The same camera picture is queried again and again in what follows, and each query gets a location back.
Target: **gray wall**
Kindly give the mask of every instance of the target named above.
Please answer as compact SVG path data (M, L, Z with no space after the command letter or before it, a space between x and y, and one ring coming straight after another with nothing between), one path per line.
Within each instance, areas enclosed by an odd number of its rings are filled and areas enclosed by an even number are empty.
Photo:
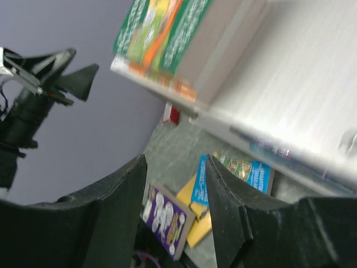
M2 0L0 46L21 55L77 49L68 68L98 63L89 100L57 105L27 151L9 194L29 204L53 201L113 172L141 153L164 103L109 70L112 46L132 0ZM12 99L19 86L4 88Z

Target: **purple card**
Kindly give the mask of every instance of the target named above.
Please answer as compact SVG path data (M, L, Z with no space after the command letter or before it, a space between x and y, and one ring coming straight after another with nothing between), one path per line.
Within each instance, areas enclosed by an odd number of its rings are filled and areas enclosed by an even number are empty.
M142 217L166 251L174 258L179 253L177 249L186 222L186 213L162 192L150 185Z

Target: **green book cover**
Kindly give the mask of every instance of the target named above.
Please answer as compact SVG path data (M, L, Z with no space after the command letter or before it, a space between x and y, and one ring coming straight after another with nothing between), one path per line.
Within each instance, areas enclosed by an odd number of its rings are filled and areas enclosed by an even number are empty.
M248 181L252 170L252 163L247 159L220 158L221 163L238 178Z
M212 0L134 0L113 52L174 74Z

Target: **bookshelf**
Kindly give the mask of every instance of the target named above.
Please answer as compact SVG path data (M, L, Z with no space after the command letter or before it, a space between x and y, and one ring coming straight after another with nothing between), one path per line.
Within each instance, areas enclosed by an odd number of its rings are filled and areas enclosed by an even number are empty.
M236 129L288 148L357 189L357 157L340 147L357 130L357 2L271 1L271 9L230 77L210 103L195 102L147 78L142 84L192 116L191 122L324 195L352 195L259 151Z

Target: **blue book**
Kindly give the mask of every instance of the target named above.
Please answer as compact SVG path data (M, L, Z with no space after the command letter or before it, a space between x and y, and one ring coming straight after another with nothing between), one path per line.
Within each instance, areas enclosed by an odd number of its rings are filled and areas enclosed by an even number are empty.
M208 207L206 159L206 155L201 156L191 201ZM270 166L260 161L247 161L246 159L237 160L221 157L220 161L237 177L264 194L270 195L275 172Z
M207 155L202 155L199 168L197 170L194 190L192 191L191 201L208 207L208 195L206 185L206 159Z

